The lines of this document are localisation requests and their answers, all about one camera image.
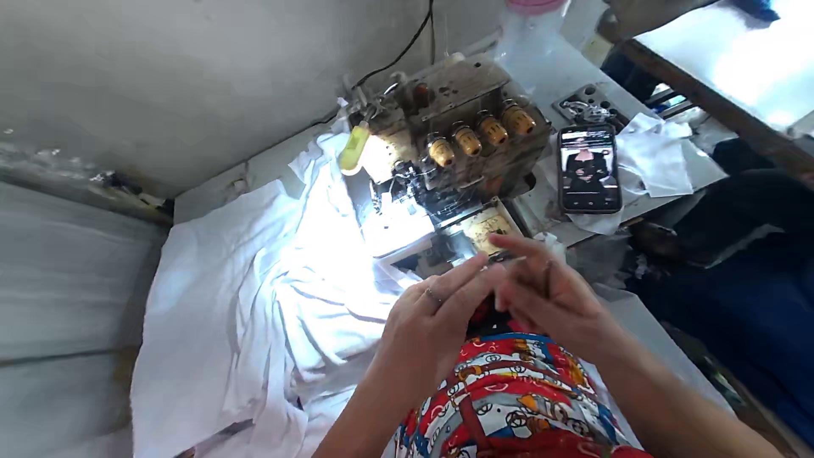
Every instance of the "wrist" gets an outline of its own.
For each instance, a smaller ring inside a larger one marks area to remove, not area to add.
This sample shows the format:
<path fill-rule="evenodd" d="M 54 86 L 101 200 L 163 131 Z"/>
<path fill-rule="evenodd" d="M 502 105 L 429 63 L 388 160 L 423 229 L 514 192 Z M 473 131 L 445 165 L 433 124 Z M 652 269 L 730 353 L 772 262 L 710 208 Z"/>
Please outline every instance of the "wrist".
<path fill-rule="evenodd" d="M 399 421 L 416 407 L 416 400 L 410 377 L 401 373 L 399 368 L 374 359 L 365 377 L 357 387 L 367 399 L 376 399 L 377 408 L 386 410 L 383 414 L 394 412 Z"/>

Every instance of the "red patterned shirt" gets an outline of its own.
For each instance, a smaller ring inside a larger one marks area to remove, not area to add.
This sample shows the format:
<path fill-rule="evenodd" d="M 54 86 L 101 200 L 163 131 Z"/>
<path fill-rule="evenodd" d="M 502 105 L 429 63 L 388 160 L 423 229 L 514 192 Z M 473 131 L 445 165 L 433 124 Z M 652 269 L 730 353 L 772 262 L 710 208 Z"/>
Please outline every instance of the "red patterned shirt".
<path fill-rule="evenodd" d="M 395 441 L 397 456 L 650 456 L 628 445 L 571 354 L 519 332 L 467 341 Z"/>

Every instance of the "person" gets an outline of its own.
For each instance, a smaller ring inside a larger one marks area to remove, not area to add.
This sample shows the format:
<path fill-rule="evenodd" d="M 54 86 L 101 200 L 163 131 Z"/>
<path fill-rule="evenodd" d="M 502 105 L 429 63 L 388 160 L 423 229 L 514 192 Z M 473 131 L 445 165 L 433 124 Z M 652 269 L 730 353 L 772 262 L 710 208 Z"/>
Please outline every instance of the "person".
<path fill-rule="evenodd" d="M 680 221 L 631 228 L 658 269 L 631 277 L 627 289 L 658 321 L 699 339 L 814 447 L 806 382 L 814 377 L 814 191 L 741 139 L 718 143 L 712 158 L 730 176 Z M 766 224 L 782 232 L 744 243 Z"/>
<path fill-rule="evenodd" d="M 605 156 L 582 149 L 566 160 L 565 176 L 571 179 L 569 192 L 605 191 L 602 179 L 609 175 Z"/>
<path fill-rule="evenodd" d="M 485 268 L 481 253 L 404 292 L 315 457 L 379 457 L 391 439 L 398 456 L 780 456 L 684 386 L 541 242 L 490 241 L 518 260 Z M 513 332 L 466 340 L 470 317 L 492 293 Z M 559 344 L 597 365 L 651 455 L 626 445 L 582 365 Z"/>

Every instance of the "power cord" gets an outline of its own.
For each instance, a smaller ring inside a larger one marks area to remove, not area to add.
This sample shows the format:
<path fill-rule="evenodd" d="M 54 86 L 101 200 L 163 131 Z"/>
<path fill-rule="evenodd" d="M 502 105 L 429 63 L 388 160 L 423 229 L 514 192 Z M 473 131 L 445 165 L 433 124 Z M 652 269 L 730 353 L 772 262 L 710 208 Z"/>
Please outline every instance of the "power cord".
<path fill-rule="evenodd" d="M 413 35 L 413 39 L 411 39 L 411 40 L 409 41 L 409 43 L 407 44 L 407 47 L 406 47 L 406 48 L 405 48 L 405 49 L 404 49 L 404 50 L 403 50 L 403 51 L 402 51 L 402 52 L 401 52 L 401 53 L 398 55 L 398 57 L 396 57 L 396 59 L 395 59 L 395 60 L 393 60 L 393 61 L 392 61 L 392 62 L 391 62 L 389 65 L 387 65 L 387 66 L 385 66 L 385 67 L 381 67 L 381 68 L 379 68 L 379 69 L 376 69 L 376 70 L 374 70 L 374 71 L 372 71 L 372 72 L 370 72 L 370 73 L 366 74 L 364 77 L 362 77 L 362 78 L 361 78 L 361 80 L 359 80 L 359 81 L 358 81 L 358 82 L 357 82 L 355 85 L 353 85 L 353 89 L 356 89 L 357 87 L 359 87 L 359 86 L 361 86 L 361 85 L 365 84 L 365 81 L 367 81 L 367 80 L 368 80 L 368 78 L 372 77 L 372 76 L 373 76 L 373 75 L 375 75 L 376 73 L 381 73 L 381 72 L 383 72 L 383 71 L 387 70 L 388 68 L 392 67 L 393 65 L 396 65 L 396 63 L 398 63 L 398 61 L 399 61 L 399 60 L 401 60 L 401 58 L 402 58 L 402 57 L 404 57 L 404 56 L 405 56 L 405 54 L 407 54 L 407 51 L 409 51 L 409 49 L 410 49 L 411 47 L 413 47 L 413 45 L 415 44 L 416 40 L 418 40 L 418 37 L 420 37 L 420 36 L 421 36 L 421 32 L 423 32 L 423 31 L 424 31 L 424 28 L 427 26 L 427 23 L 428 23 L 428 22 L 430 22 L 430 20 L 432 20 L 432 19 L 433 19 L 433 15 L 432 15 L 432 3 L 433 3 L 434 1 L 435 1 L 435 0 L 430 0 L 430 8 L 429 8 L 429 11 L 427 11 L 427 15 L 426 15 L 426 16 L 424 16 L 424 21 L 422 21 L 421 26 L 418 28 L 418 31 L 415 33 L 415 35 Z M 434 42 L 434 41 L 435 41 L 435 33 L 433 33 L 433 42 Z M 433 60 L 435 60 L 435 52 L 433 52 L 433 53 L 432 53 L 432 55 L 433 55 Z"/>

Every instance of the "sewing machine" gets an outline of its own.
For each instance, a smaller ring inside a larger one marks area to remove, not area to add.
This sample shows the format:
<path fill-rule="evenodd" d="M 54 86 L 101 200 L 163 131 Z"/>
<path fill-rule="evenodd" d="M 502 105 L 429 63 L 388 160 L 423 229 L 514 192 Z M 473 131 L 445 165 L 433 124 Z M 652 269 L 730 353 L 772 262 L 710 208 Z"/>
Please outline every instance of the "sewing machine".
<path fill-rule="evenodd" d="M 465 257 L 467 240 L 494 254 L 490 231 L 520 232 L 500 199 L 534 187 L 551 123 L 487 55 L 453 56 L 394 80 L 350 110 L 351 122 L 370 130 L 364 172 L 346 178 L 365 242 L 391 262 L 429 249 L 433 237 L 444 246 L 439 259 Z"/>

